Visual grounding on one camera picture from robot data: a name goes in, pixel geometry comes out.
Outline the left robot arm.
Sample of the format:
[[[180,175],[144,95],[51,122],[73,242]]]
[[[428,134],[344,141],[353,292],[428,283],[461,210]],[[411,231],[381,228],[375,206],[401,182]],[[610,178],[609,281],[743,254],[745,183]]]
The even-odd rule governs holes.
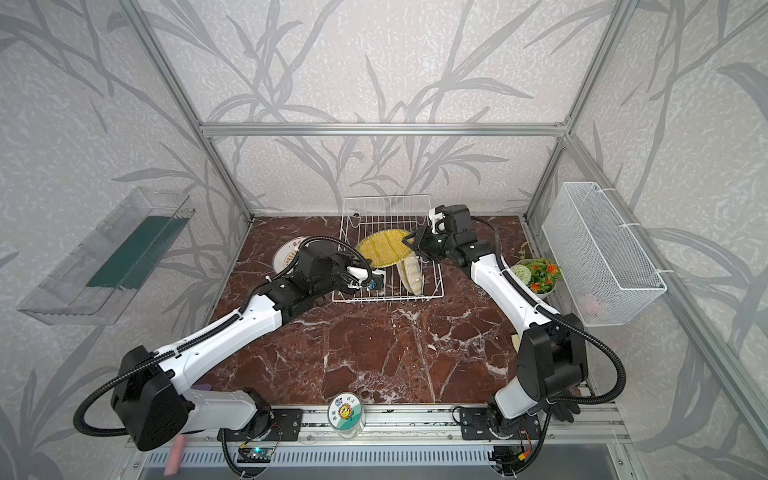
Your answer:
[[[196,393],[194,384],[241,348],[310,310],[316,299],[333,291],[352,293],[373,277],[372,261],[353,247],[309,237],[288,267],[254,287],[230,314],[155,352],[139,346],[126,353],[110,405],[140,451],[179,434],[243,429],[266,408],[254,391]]]

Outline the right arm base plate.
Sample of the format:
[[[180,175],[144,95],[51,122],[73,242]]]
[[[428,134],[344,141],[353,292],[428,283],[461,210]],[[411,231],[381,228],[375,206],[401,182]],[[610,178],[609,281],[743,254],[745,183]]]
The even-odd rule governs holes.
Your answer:
[[[488,406],[455,406],[451,410],[454,422],[467,441],[538,440],[540,423],[536,416],[524,414],[517,419],[506,419]]]

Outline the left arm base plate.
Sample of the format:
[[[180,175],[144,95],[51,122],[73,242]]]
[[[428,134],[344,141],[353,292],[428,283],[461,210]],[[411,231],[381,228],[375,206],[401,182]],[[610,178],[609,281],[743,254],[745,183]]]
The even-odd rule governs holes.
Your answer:
[[[301,430],[304,411],[299,408],[277,408],[269,413],[260,411],[241,430],[224,429],[217,439],[227,442],[266,441],[295,442]]]

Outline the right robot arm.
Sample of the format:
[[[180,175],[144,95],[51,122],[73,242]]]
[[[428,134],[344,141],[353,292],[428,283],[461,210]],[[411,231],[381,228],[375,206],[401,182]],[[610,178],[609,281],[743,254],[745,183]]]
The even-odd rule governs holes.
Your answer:
[[[558,311],[512,272],[501,255],[499,235],[494,241],[490,245],[478,237],[466,206],[441,205],[430,210],[426,224],[403,243],[421,258],[448,260],[461,269],[490,296],[519,335],[515,376],[488,402],[489,416],[501,422],[556,404],[558,395],[567,395],[587,378],[588,364],[586,341],[571,330],[580,321],[573,315],[552,320]]]

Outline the green woven plate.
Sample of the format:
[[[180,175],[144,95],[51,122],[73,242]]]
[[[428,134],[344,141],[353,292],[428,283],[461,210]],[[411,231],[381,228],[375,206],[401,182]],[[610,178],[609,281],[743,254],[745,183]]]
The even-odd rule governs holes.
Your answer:
[[[387,229],[373,233],[356,246],[356,250],[370,261],[374,269],[383,269],[406,259],[413,252],[402,243],[409,234],[401,229]]]
[[[396,266],[397,266],[400,282],[403,285],[403,288],[409,294],[412,294],[413,290],[411,288],[411,284],[410,284],[410,280],[409,280],[409,277],[408,277],[408,272],[407,272],[407,268],[406,268],[405,262],[401,261],[401,262],[397,263]]]

